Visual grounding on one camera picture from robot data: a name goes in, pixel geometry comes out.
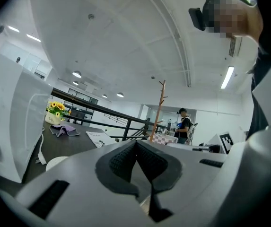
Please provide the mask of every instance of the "metal railing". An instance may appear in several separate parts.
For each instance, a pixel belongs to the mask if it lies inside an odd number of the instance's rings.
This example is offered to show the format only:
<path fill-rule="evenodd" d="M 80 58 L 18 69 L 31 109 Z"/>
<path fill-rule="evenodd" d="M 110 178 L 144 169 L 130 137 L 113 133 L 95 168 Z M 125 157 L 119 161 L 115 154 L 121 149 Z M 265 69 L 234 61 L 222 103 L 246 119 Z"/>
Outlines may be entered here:
<path fill-rule="evenodd" d="M 112 116 L 112 115 L 110 115 L 110 114 L 106 114 L 106 113 L 105 113 L 104 116 L 105 116 L 106 118 L 111 119 L 111 120 L 113 120 L 113 121 L 115 121 L 115 122 L 117 122 L 117 123 L 120 123 L 120 124 L 122 124 L 122 125 L 127 124 L 127 122 L 128 122 L 128 120 L 120 119 L 119 117 Z"/>
<path fill-rule="evenodd" d="M 51 95 L 55 96 L 55 97 L 58 97 L 60 99 L 72 102 L 74 104 L 77 104 L 77 105 L 80 105 L 80 106 L 83 106 L 83 107 L 87 107 L 89 109 L 93 109 L 95 111 L 98 111 L 98 112 L 101 112 L 101 113 L 104 113 L 104 114 L 108 114 L 108 115 L 113 116 L 113 117 L 117 117 L 117 118 L 120 118 L 120 119 L 125 119 L 126 120 L 126 126 L 123 127 L 123 126 L 118 126 L 118 125 L 111 125 L 111 124 L 106 124 L 106 123 L 95 122 L 95 121 L 92 121 L 92 120 L 82 119 L 82 118 L 78 118 L 78 117 L 71 116 L 71 115 L 64 115 L 64 117 L 66 117 L 68 119 L 74 119 L 74 120 L 78 120 L 78 121 L 81 121 L 81 122 L 88 122 L 90 124 L 97 124 L 97 125 L 102 125 L 102 126 L 107 126 L 107 127 L 118 128 L 118 129 L 125 129 L 123 136 L 111 136 L 111 138 L 122 138 L 122 140 L 146 138 L 148 136 L 128 136 L 128 131 L 129 130 L 136 130 L 136 131 L 140 131 L 140 132 L 148 131 L 148 130 L 145 130 L 145 129 L 147 129 L 149 125 L 154 125 L 154 123 L 152 123 L 152 122 L 148 122 L 146 120 L 141 120 L 141 119 L 138 119 L 138 118 L 135 118 L 135 117 L 132 117 L 132 116 L 129 116 L 129 115 L 126 115 L 126 114 L 111 110 L 109 108 L 105 108 L 105 107 L 90 103 L 90 102 L 85 101 L 85 100 L 83 100 L 81 98 L 78 98 L 78 97 L 75 97 L 75 96 L 73 96 L 71 94 L 60 91 L 60 90 L 58 90 L 56 88 L 54 88 L 52 90 Z M 143 124 L 145 124 L 145 126 L 144 126 L 144 128 L 141 128 L 141 129 L 131 128 L 130 125 L 131 125 L 132 121 L 143 123 Z M 157 125 L 156 132 L 158 132 L 159 128 L 165 128 L 165 126 Z"/>

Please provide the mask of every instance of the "black cap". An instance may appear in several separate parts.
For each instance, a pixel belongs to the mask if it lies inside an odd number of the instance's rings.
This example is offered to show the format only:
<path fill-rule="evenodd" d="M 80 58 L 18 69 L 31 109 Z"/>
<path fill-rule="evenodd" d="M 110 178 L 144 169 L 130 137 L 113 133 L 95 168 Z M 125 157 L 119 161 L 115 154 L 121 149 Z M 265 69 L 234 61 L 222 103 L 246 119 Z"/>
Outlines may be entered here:
<path fill-rule="evenodd" d="M 181 108 L 181 109 L 179 110 L 179 113 L 181 113 L 181 112 L 187 112 L 187 110 L 186 110 L 185 108 Z"/>

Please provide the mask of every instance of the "fluorescent light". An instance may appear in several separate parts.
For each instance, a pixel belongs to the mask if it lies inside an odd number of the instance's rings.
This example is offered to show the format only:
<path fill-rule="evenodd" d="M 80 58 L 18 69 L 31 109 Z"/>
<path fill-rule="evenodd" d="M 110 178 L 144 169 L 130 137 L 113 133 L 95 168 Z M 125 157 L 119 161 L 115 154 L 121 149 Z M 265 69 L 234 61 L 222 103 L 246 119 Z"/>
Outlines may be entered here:
<path fill-rule="evenodd" d="M 29 35 L 29 34 L 26 34 L 26 35 L 27 35 L 27 37 L 29 37 L 30 39 L 36 40 L 36 41 L 38 41 L 38 42 L 41 42 L 41 40 L 39 40 L 39 39 L 37 39 L 37 38 L 35 38 L 35 37 Z"/>
<path fill-rule="evenodd" d="M 16 32 L 20 33 L 20 31 L 17 28 L 14 28 L 14 27 L 11 27 L 11 26 L 8 26 L 8 28 L 10 28 L 13 31 L 16 31 Z"/>
<path fill-rule="evenodd" d="M 231 76 L 233 74 L 233 71 L 234 71 L 234 67 L 233 66 L 229 66 L 228 72 L 227 72 L 226 77 L 225 77 L 225 80 L 222 83 L 220 89 L 225 89 L 226 88 L 226 86 L 227 86 L 228 82 L 230 81 L 230 78 L 231 78 Z"/>
<path fill-rule="evenodd" d="M 123 93 L 118 93 L 118 94 L 116 94 L 117 96 L 119 96 L 119 97 L 124 97 L 124 94 Z"/>
<path fill-rule="evenodd" d="M 74 71 L 72 74 L 73 74 L 75 77 L 77 77 L 77 78 L 81 78 L 81 77 L 82 77 L 82 74 L 81 74 L 78 70 Z"/>

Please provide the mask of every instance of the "window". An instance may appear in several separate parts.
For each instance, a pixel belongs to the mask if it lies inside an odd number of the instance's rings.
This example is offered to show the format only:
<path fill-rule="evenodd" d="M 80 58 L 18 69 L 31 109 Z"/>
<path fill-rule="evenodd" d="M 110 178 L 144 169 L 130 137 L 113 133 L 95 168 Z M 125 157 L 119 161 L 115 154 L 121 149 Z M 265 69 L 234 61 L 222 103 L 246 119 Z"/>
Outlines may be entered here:
<path fill-rule="evenodd" d="M 83 93 L 77 92 L 73 89 L 69 89 L 68 94 L 76 96 L 78 98 L 81 98 L 85 101 L 91 102 L 93 104 L 97 104 L 98 100 L 92 97 L 89 97 Z M 72 116 L 76 116 L 78 118 L 82 118 L 82 119 L 91 119 L 94 110 L 90 109 L 90 108 L 86 108 L 77 104 L 73 104 L 71 102 L 65 101 L 64 105 L 66 106 L 66 109 L 71 110 L 71 115 Z"/>

